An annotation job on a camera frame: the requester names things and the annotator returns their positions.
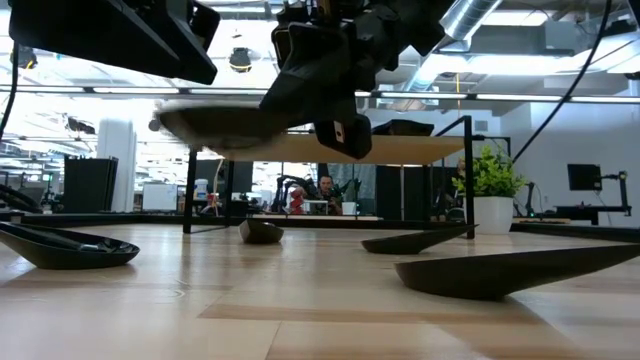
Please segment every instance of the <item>potted plant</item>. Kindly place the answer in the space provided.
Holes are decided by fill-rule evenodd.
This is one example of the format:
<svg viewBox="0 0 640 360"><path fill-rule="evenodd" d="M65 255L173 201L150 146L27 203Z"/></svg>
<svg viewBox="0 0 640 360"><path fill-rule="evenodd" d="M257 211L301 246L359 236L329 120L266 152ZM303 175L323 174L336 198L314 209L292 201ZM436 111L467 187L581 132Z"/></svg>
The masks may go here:
<svg viewBox="0 0 640 360"><path fill-rule="evenodd" d="M482 148L482 156L473 159L473 206L477 233L509 233L513 221L513 197L525 183L523 176L514 173L509 157L501 152L494 155L489 146ZM453 179L453 184L461 194L465 193L464 172L459 178Z"/></svg>

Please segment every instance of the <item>shelf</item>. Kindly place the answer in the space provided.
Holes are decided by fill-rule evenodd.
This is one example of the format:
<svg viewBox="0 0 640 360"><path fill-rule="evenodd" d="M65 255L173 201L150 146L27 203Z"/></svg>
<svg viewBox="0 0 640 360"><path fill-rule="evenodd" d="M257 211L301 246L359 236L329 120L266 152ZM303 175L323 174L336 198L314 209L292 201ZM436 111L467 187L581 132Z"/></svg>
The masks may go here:
<svg viewBox="0 0 640 360"><path fill-rule="evenodd" d="M374 135L372 141L371 152L361 160L320 145L314 134L282 135L250 150L212 150L231 161L428 165L464 148L461 137Z"/></svg>

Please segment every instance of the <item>man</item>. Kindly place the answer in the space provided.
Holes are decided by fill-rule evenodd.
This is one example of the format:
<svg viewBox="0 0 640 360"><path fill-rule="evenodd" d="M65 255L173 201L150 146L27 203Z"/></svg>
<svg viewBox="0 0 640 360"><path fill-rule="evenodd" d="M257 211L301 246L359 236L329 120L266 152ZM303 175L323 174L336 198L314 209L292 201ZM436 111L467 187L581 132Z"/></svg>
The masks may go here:
<svg viewBox="0 0 640 360"><path fill-rule="evenodd" d="M327 200L329 203L329 215L342 215L342 202L333 197L331 189L333 188L333 178L329 175L324 175L320 178L320 196L323 200Z"/></svg>

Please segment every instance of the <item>green plant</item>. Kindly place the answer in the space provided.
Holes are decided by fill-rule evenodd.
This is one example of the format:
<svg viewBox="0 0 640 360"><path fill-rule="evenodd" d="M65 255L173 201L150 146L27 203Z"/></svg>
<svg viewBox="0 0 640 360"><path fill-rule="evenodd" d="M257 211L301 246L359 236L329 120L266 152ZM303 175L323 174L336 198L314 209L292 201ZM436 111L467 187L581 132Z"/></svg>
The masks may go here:
<svg viewBox="0 0 640 360"><path fill-rule="evenodd" d="M454 178L453 184L465 192L465 174ZM482 156L473 159L473 189L475 196L499 196L512 198L525 184L521 175L515 175L513 162L503 153L493 154L491 147L482 148Z"/></svg>

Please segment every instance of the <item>white pot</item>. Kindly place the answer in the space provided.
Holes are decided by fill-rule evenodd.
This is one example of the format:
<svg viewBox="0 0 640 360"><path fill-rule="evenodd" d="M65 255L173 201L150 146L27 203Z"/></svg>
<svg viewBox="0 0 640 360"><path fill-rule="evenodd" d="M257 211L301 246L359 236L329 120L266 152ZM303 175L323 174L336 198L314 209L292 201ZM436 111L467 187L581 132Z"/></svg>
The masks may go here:
<svg viewBox="0 0 640 360"><path fill-rule="evenodd" d="M465 199L465 218L467 206ZM477 234L507 235L513 222L513 198L488 196L473 199Z"/></svg>

